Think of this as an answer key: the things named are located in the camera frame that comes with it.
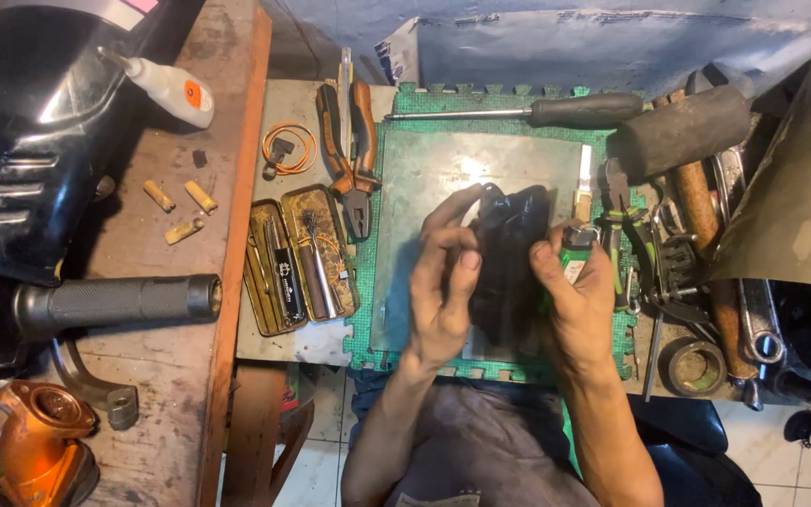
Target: hand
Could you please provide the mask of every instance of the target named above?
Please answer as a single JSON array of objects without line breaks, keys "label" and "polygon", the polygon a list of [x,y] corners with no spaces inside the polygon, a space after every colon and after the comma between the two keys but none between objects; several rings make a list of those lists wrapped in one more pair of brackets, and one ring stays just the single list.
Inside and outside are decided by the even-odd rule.
[{"label": "hand", "polygon": [[614,370],[612,263],[599,243],[594,243],[590,259],[572,286],[559,261],[562,232],[569,225],[577,222],[556,225],[549,240],[535,243],[529,253],[531,269],[552,294],[550,321],[555,336],[549,343],[544,340],[544,345],[556,366],[570,375],[588,375],[604,367]]},{"label": "hand", "polygon": [[[482,191],[477,184],[455,192],[421,227],[422,252],[409,279],[412,326],[402,361],[417,363],[427,375],[436,375],[465,346],[471,325],[467,303],[481,259],[474,232],[460,225]],[[448,276],[447,259],[454,264]]]}]

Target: orange motorcycle part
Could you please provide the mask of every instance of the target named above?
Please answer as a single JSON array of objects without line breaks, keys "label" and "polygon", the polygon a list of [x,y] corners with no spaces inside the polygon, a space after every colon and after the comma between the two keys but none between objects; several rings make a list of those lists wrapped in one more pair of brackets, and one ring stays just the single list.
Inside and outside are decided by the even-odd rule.
[{"label": "orange motorcycle part", "polygon": [[0,485],[15,507],[66,507],[92,492],[98,467],[80,443],[96,415],[65,388],[22,380],[0,390]]}]

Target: cigarette butt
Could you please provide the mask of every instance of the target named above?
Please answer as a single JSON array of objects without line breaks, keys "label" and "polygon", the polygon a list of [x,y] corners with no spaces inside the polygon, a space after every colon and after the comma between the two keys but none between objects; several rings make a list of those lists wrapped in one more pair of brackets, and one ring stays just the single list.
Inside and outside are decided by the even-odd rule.
[{"label": "cigarette butt", "polygon": [[176,204],[174,201],[165,194],[158,185],[155,184],[155,181],[151,179],[147,179],[145,183],[142,184],[142,190],[145,190],[149,197],[155,201],[155,204],[159,205],[161,209],[165,210],[165,213],[170,213]]},{"label": "cigarette butt", "polygon": [[202,190],[202,187],[198,186],[196,181],[190,179],[183,188],[186,189],[186,193],[189,194],[189,197],[193,198],[207,215],[214,213],[214,211],[218,209],[218,203],[216,203],[205,190]]},{"label": "cigarette butt", "polygon": [[204,226],[206,226],[206,223],[202,221],[202,218],[196,218],[192,222],[186,222],[186,224],[178,225],[167,231],[167,233],[165,233],[165,241],[168,242],[168,245],[174,245],[174,243],[181,239],[193,236]]}]

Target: green foam mat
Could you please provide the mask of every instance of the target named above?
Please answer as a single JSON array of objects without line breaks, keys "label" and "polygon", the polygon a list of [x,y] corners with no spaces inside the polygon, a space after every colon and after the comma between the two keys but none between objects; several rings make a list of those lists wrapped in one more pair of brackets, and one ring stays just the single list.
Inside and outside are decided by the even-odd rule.
[{"label": "green foam mat", "polygon": [[[403,83],[399,87],[393,110],[395,113],[467,111],[473,109],[506,109],[528,108],[540,96],[529,95],[530,86],[517,86],[512,94],[502,93],[502,86],[486,86],[483,93],[473,91],[470,85],[457,85],[456,92],[444,91],[442,85],[432,85],[427,92],[415,91],[413,83]],[[571,90],[570,96],[579,97],[589,93],[589,89],[579,86]],[[559,89],[547,86],[543,90],[545,97],[556,98]],[[477,132],[529,135],[546,137],[575,143],[589,144],[593,147],[593,167],[598,167],[605,160],[605,137],[612,131],[580,131],[560,127],[532,128],[521,119],[500,120],[413,120],[394,121],[377,124],[377,149],[375,172],[383,180],[384,143],[386,133],[391,130],[411,132]],[[383,190],[371,196],[374,210],[380,210]],[[594,216],[602,213],[602,205],[596,200]],[[644,199],[633,193],[632,202],[644,206]],[[357,244],[357,254],[353,260],[356,287],[362,305],[346,324],[352,325],[352,336],[344,338],[344,352],[352,353],[351,368],[371,368],[377,371],[389,371],[395,368],[399,352],[372,350],[370,348],[371,304],[374,301],[374,266],[377,254],[377,227],[379,220],[372,221],[371,235]],[[626,236],[622,237],[623,270],[633,261],[630,256],[631,243]],[[631,377],[633,367],[625,364],[625,355],[634,351],[634,343],[626,337],[626,329],[637,325],[637,317],[624,312],[615,313],[612,325],[612,353],[618,374],[623,380]],[[490,380],[511,380],[535,384],[554,384],[551,364],[543,358],[528,360],[526,363],[504,363],[498,361],[478,361],[456,358],[447,364],[441,375],[484,378]]]}]

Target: metal ruler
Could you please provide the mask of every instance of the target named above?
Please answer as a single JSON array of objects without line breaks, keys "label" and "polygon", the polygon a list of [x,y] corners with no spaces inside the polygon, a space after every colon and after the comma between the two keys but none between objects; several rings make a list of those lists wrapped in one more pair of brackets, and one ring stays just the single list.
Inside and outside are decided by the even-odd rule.
[{"label": "metal ruler", "polygon": [[337,104],[340,105],[340,144],[344,157],[350,159],[352,148],[352,110],[350,110],[349,88],[352,83],[352,48],[344,48],[337,74]]}]

